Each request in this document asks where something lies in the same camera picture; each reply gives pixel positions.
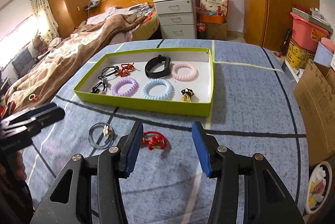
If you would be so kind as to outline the person's left hand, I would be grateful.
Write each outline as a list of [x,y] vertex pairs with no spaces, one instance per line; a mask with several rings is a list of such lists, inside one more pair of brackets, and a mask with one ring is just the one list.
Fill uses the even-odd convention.
[[16,153],[14,153],[14,155],[15,155],[15,163],[13,166],[14,173],[20,180],[25,181],[27,178],[27,175],[25,172],[26,168],[23,163],[22,153],[20,151],[17,151]]

